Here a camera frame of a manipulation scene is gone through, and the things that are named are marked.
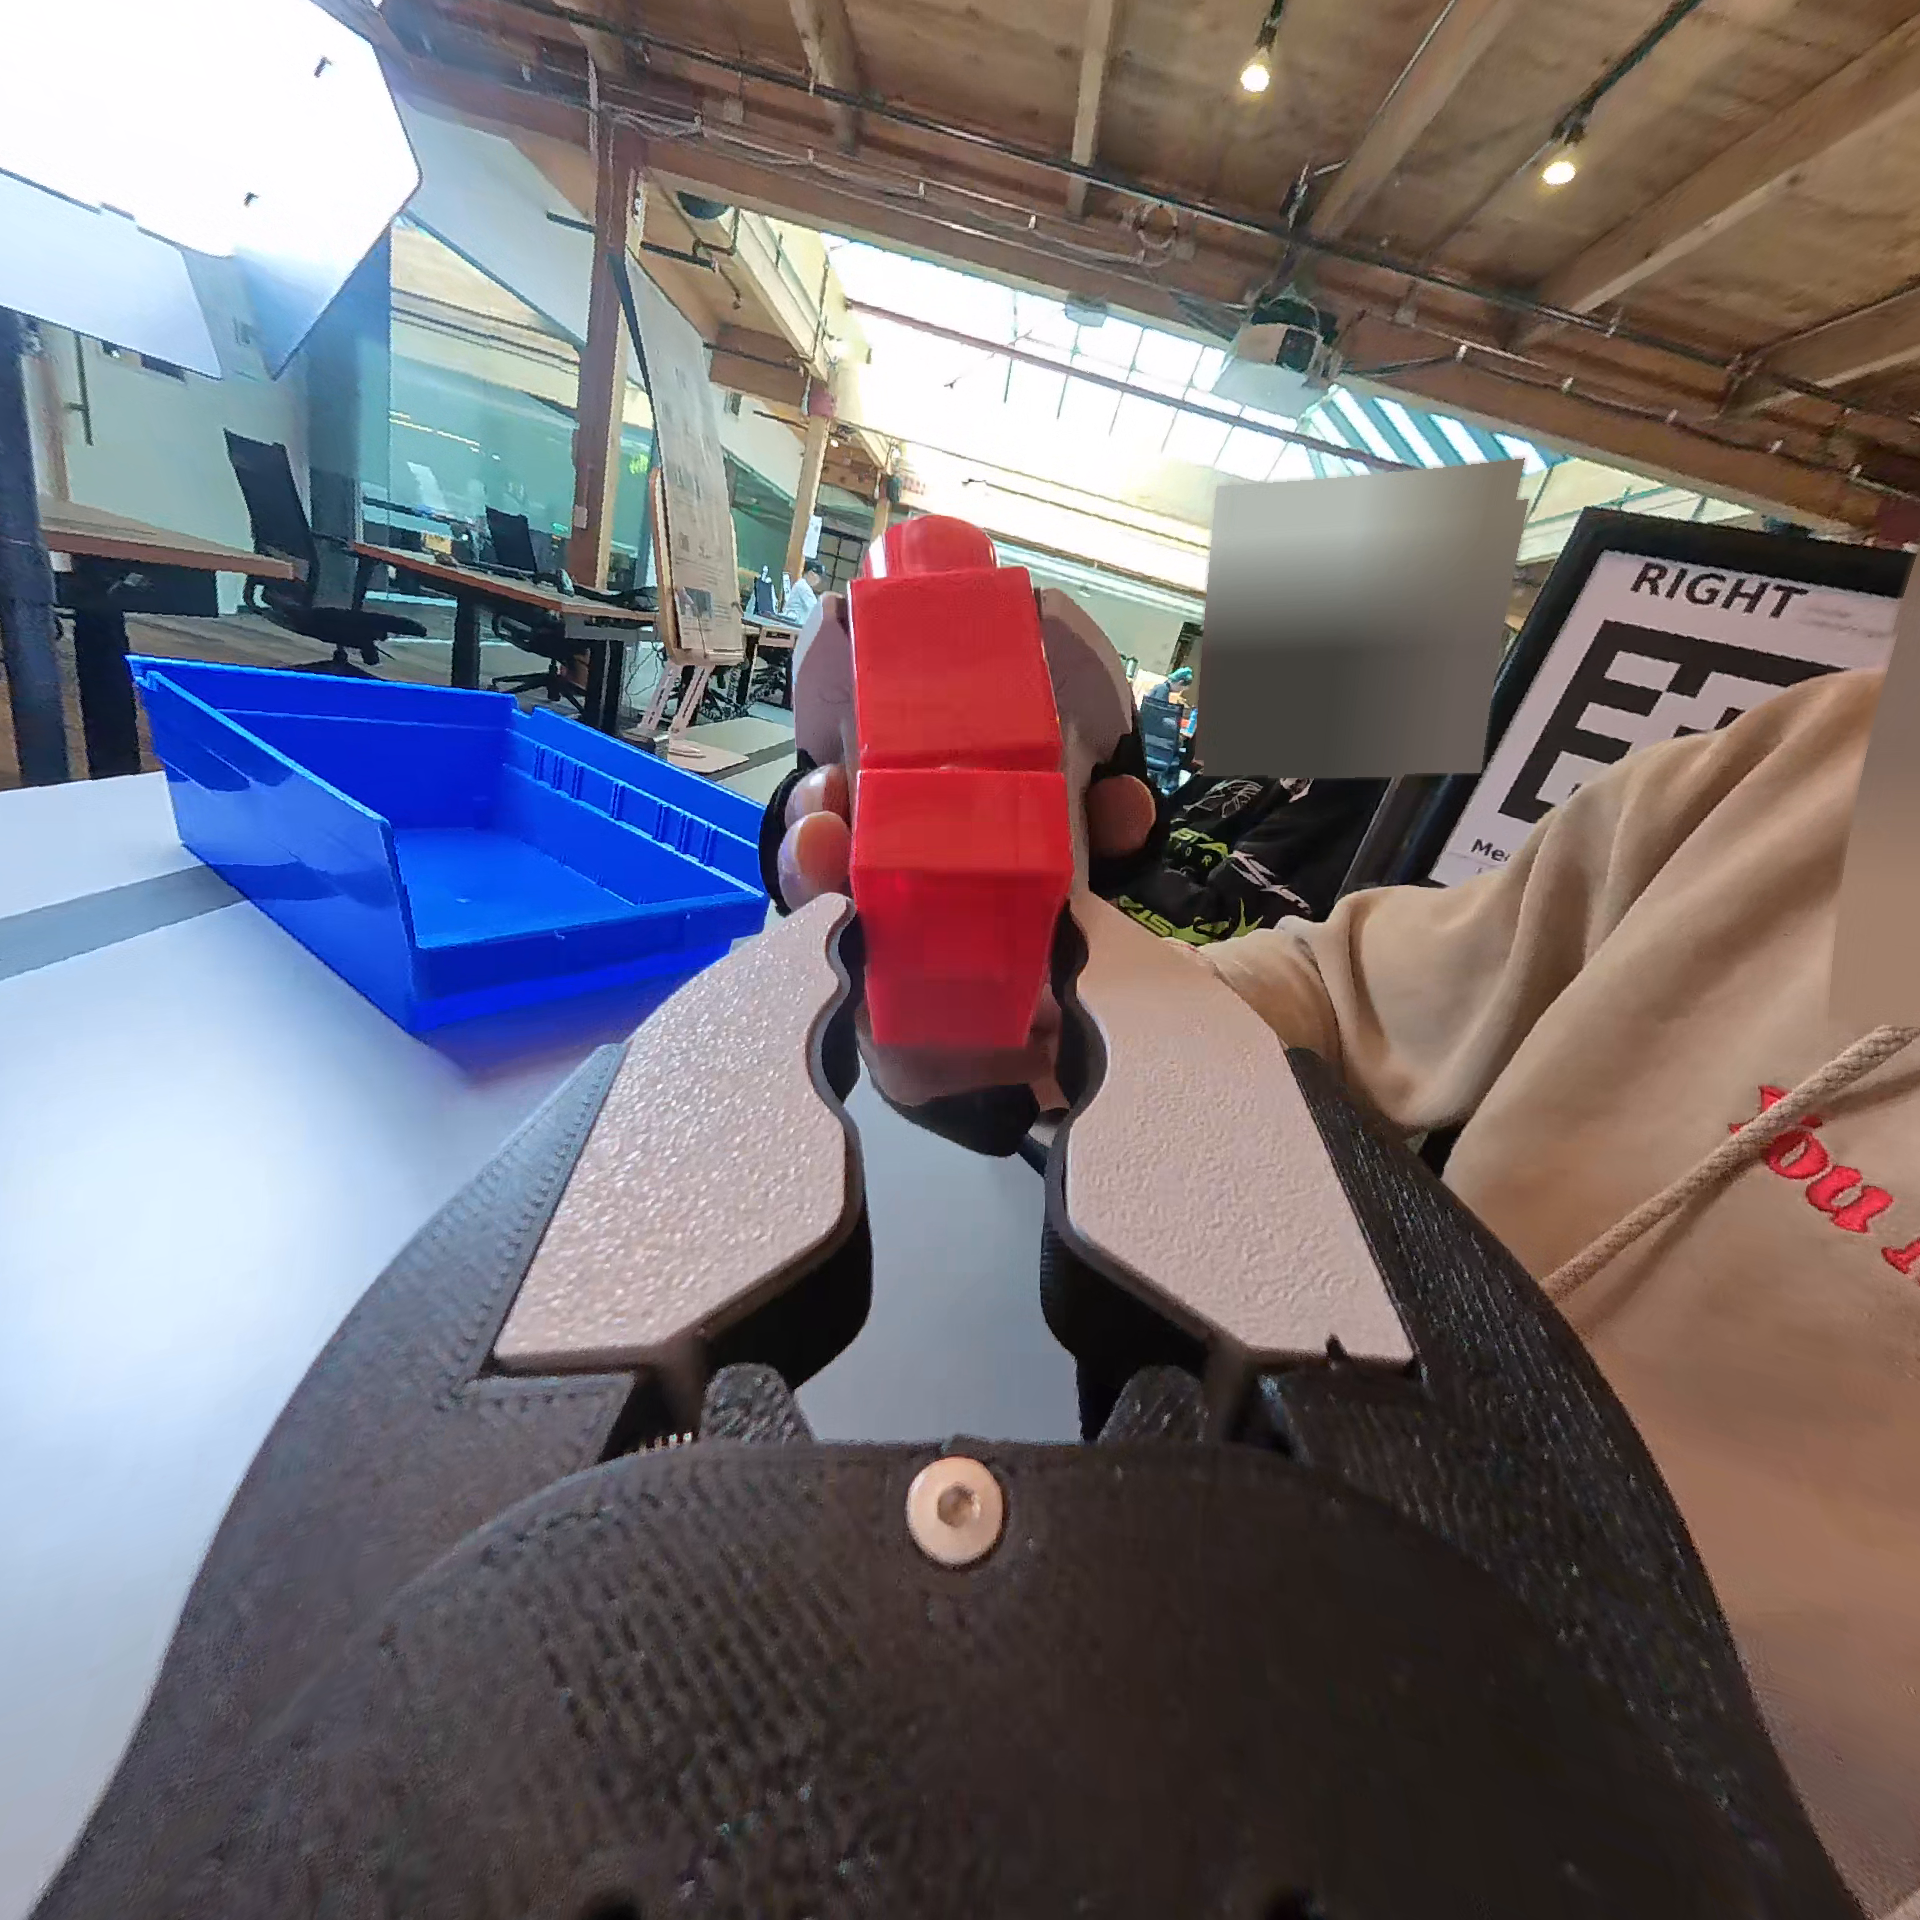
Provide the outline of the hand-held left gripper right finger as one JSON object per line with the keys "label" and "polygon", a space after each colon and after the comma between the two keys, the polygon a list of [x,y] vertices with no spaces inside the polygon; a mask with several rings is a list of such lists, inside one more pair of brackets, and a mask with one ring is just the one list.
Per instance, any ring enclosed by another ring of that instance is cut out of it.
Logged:
{"label": "hand-held left gripper right finger", "polygon": [[1147,1376],[1207,1438],[1346,1442],[1414,1414],[1419,1357],[1278,1034],[1094,895],[1070,900],[1057,994],[1043,1302],[1084,1434],[1116,1434]]}

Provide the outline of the black tripod pole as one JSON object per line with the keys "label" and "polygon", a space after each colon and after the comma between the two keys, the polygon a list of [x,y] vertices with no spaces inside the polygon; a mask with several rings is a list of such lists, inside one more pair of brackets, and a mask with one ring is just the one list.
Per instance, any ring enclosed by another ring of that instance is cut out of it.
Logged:
{"label": "black tripod pole", "polygon": [[52,566],[41,536],[26,332],[3,309],[3,645],[23,784],[69,779]]}

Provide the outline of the red two-stud mega block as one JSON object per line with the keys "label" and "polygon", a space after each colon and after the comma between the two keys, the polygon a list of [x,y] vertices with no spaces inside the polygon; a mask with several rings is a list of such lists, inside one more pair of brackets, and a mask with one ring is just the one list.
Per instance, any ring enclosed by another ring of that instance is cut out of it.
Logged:
{"label": "red two-stud mega block", "polygon": [[1018,1050],[1071,890],[1065,775],[865,772],[851,890],[879,1046]]}

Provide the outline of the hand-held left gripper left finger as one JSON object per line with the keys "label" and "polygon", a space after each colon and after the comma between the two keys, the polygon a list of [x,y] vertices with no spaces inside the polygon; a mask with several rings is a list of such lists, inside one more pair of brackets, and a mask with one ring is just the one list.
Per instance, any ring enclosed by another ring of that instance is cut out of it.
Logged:
{"label": "hand-held left gripper left finger", "polygon": [[873,1306],[858,1128],[853,902],[740,941],[634,1030],[502,1318],[510,1376],[647,1376],[679,1420],[763,1363],[797,1388]]}

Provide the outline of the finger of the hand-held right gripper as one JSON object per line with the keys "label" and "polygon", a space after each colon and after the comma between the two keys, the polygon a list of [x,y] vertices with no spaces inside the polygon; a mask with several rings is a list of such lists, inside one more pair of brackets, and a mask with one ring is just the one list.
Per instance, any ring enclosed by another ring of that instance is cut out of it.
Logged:
{"label": "finger of the hand-held right gripper", "polygon": [[1063,590],[1041,590],[1041,636],[1070,781],[1140,776],[1140,725],[1121,653]]}
{"label": "finger of the hand-held right gripper", "polygon": [[811,768],[858,775],[858,684],[851,591],[830,591],[806,615],[790,651],[790,714],[797,757]]}

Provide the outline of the grey tripod plate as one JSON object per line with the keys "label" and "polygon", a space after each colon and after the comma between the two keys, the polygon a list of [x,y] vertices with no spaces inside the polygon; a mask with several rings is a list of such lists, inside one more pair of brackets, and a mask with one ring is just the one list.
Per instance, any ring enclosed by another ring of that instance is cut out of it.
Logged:
{"label": "grey tripod plate", "polygon": [[419,192],[373,42],[306,3],[3,5],[3,306],[277,376]]}

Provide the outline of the black garment green print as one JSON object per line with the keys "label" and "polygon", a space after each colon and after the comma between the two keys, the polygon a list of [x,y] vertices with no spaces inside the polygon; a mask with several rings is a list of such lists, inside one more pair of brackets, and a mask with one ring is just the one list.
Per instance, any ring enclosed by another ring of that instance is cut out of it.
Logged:
{"label": "black garment green print", "polygon": [[1318,922],[1383,795],[1386,779],[1190,776],[1167,799],[1159,850],[1114,902],[1186,947]]}

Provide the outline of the wooden easel board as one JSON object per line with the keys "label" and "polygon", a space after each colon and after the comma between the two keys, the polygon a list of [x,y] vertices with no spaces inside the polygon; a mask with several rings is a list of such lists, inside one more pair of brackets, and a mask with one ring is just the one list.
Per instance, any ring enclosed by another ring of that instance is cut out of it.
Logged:
{"label": "wooden easel board", "polygon": [[714,677],[748,656],[719,410],[705,336],[623,253],[609,263],[655,429],[650,490],[663,671],[641,732],[659,757],[706,768],[711,757],[684,749],[684,733]]}

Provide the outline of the black office chair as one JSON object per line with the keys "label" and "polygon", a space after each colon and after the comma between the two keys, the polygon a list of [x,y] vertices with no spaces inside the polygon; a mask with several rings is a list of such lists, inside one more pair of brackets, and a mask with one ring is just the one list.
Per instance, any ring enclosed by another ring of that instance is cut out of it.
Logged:
{"label": "black office chair", "polygon": [[223,432],[226,458],[246,503],[253,554],[295,570],[285,580],[263,572],[246,575],[244,606],[301,639],[326,646],[321,661],[301,663],[308,674],[373,679],[386,639],[420,639],[426,626],[399,615],[366,608],[331,608],[321,600],[321,541],[297,491],[285,445]]}

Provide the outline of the wooden desk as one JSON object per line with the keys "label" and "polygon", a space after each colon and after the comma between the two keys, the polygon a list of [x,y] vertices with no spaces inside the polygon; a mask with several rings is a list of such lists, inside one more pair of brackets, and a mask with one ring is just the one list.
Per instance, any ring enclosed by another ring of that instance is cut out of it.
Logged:
{"label": "wooden desk", "polygon": [[217,573],[305,583],[308,564],[38,494],[38,530],[54,570],[54,611],[69,619],[90,776],[140,772],[127,615],[215,618]]}
{"label": "wooden desk", "polygon": [[654,611],[628,608],[588,590],[486,573],[475,566],[435,559],[426,550],[369,541],[348,541],[343,549],[354,557],[354,608],[366,600],[378,566],[386,566],[396,575],[436,590],[453,600],[449,656],[449,684],[453,688],[479,690],[485,624],[506,618],[533,628],[538,639],[555,639],[564,653],[586,651],[582,719],[603,733],[620,732],[628,646],[634,636],[655,631],[659,615]]}

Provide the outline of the blue plastic bin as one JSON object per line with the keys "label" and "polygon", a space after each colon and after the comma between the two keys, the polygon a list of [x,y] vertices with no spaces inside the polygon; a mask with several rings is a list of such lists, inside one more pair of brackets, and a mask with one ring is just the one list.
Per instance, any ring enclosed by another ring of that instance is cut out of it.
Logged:
{"label": "blue plastic bin", "polygon": [[765,924],[754,803],[508,692],[131,674],[182,847],[417,1035],[679,980]]}

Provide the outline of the framed black white sign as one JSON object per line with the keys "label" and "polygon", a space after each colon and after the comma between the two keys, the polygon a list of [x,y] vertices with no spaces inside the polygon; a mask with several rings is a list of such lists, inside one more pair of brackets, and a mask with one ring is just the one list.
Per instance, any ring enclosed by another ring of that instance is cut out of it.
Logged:
{"label": "framed black white sign", "polygon": [[1622,758],[1889,661],[1911,550],[1589,509],[1494,682],[1483,765],[1407,830],[1393,882],[1506,863]]}

